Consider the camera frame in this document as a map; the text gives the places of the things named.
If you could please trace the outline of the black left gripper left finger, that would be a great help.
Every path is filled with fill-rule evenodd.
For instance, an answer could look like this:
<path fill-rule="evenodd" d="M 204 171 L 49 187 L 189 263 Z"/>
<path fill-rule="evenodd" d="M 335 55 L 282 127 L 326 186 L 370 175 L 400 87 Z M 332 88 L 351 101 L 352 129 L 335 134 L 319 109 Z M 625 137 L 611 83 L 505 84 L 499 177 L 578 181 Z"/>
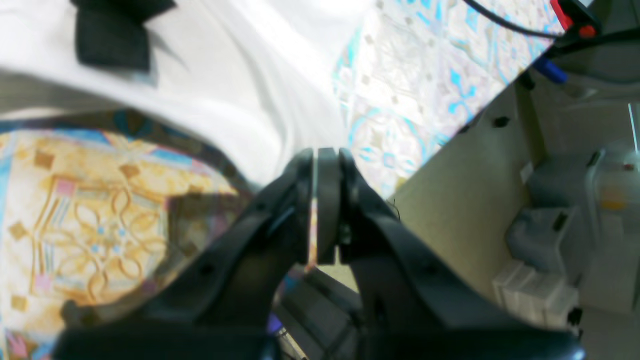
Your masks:
<path fill-rule="evenodd" d="M 275 293 L 308 259 L 314 152 L 302 150 L 169 286 L 105 325 L 65 330 L 55 360 L 280 360 Z"/>

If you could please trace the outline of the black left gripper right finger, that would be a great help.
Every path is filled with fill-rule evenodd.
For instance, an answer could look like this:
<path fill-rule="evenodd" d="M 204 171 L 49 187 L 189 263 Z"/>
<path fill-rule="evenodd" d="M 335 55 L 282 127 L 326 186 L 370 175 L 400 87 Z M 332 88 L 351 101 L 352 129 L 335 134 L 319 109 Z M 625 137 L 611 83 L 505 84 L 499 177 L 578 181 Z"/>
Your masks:
<path fill-rule="evenodd" d="M 358 360 L 583 360 L 569 331 L 546 330 L 482 297 L 405 227 L 349 150 L 317 157 L 317 263 L 335 253 L 361 300 Z"/>

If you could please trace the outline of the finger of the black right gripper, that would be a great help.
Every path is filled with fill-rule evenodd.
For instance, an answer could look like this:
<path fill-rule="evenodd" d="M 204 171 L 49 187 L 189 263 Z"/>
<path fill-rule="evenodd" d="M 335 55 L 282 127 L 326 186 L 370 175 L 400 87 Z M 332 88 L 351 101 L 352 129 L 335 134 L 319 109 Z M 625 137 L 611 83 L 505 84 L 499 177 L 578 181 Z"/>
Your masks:
<path fill-rule="evenodd" d="M 151 46 L 146 23 L 176 8 L 173 0 L 73 0 L 74 49 L 92 68 L 148 72 Z"/>

